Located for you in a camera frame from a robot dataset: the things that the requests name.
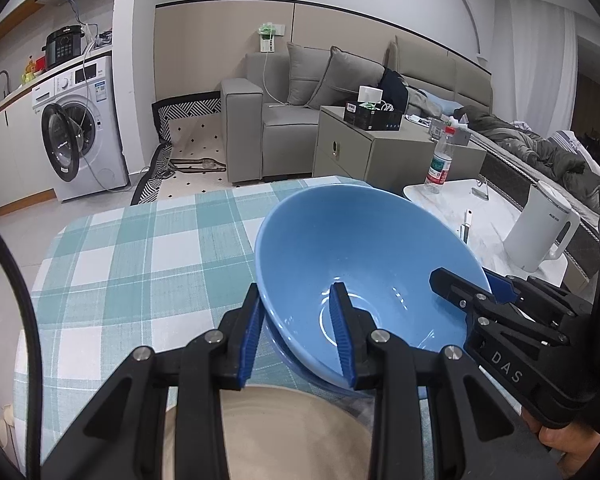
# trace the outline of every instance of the white marble table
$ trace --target white marble table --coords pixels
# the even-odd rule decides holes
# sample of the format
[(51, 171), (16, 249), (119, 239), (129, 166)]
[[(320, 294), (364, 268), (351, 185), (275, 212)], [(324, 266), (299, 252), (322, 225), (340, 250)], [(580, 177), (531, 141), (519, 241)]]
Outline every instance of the white marble table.
[[(509, 259), (502, 245), (520, 211), (495, 190), (489, 189), (487, 202), (475, 196), (471, 192), (472, 187), (477, 187), (475, 180), (455, 180), (445, 182), (440, 193), (435, 194), (428, 191), (424, 184), (418, 184), (405, 187), (404, 195), (442, 220), (453, 231), (460, 229), (464, 212), (470, 209), (474, 216), (467, 245), (482, 266), (501, 276), (513, 275), (526, 280), (529, 273)], [(567, 257), (562, 254), (557, 260), (542, 262), (538, 270), (531, 274), (560, 286), (566, 269)]]

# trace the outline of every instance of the washing machine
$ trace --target washing machine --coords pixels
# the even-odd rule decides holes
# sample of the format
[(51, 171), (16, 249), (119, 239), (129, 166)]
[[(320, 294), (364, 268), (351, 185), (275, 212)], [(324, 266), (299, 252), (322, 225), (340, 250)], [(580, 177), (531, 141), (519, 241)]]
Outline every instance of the washing machine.
[(111, 56), (75, 66), (32, 90), (40, 134), (64, 201), (129, 182), (113, 99)]

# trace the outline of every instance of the table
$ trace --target table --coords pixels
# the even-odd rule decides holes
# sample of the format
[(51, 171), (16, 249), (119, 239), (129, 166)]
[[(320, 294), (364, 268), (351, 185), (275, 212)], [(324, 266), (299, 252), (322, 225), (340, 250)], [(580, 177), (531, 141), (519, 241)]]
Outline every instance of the table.
[[(395, 194), (424, 182), (436, 147), (426, 127), (403, 117), (398, 131), (367, 131), (343, 116), (344, 108), (320, 108), (313, 176), (350, 176)], [(473, 142), (456, 146), (448, 180), (477, 178), (485, 155)]]
[[(472, 179), (445, 182), (440, 193), (435, 194), (427, 190), (424, 184), (420, 184), (405, 187), (404, 195), (454, 231), (458, 230), (464, 221), (464, 212), (471, 209), (474, 216), (467, 245), (482, 266), (501, 276), (510, 274), (526, 280), (529, 273), (510, 260), (502, 245), (502, 241), (520, 216), (520, 211), (494, 189), (489, 189), (487, 202), (475, 196), (471, 192), (472, 187), (477, 187), (477, 182)], [(542, 262), (538, 270), (531, 275), (560, 286), (566, 269), (567, 257), (562, 254), (557, 260)]]
[[(42, 346), (42, 457), (91, 396), (140, 345), (164, 351), (217, 327), (255, 282), (256, 234), (282, 199), (328, 176), (235, 187), (81, 218), (52, 241), (32, 288)], [(27, 357), (20, 334), (13, 407), (24, 456)], [(336, 401), (293, 374), (260, 339), (254, 384), (287, 386)], [(175, 392), (169, 398), (176, 401)]]

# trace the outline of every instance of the bottle label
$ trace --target bottle label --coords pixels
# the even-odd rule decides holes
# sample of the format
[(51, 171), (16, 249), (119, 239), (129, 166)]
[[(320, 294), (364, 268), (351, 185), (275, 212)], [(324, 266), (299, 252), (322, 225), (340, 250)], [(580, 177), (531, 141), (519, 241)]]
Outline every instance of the bottle label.
[(451, 167), (451, 159), (442, 158), (434, 154), (429, 167), (429, 173), (427, 173), (427, 180), (434, 184), (444, 184), (446, 176), (449, 173), (449, 167)]

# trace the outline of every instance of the white curtain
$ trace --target white curtain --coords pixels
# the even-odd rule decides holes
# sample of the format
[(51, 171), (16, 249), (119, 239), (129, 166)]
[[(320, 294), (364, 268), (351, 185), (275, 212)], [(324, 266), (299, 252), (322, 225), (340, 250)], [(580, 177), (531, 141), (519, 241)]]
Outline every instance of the white curtain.
[(571, 129), (578, 71), (573, 11), (541, 0), (496, 0), (493, 113), (547, 137)]

